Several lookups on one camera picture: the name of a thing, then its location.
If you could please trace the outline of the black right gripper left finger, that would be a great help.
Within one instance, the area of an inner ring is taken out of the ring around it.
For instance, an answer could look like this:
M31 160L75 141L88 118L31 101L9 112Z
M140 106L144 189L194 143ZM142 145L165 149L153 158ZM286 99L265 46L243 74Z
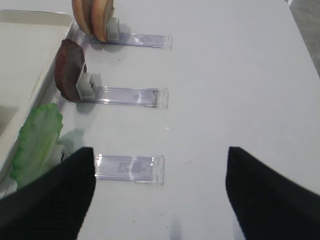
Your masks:
M75 240L96 188L95 157L82 147L0 201L2 240Z

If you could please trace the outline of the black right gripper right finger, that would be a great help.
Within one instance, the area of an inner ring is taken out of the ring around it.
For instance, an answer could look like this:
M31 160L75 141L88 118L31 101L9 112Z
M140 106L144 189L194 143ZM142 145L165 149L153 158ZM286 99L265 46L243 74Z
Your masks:
M240 147L228 149L225 187L245 239L320 238L320 196Z

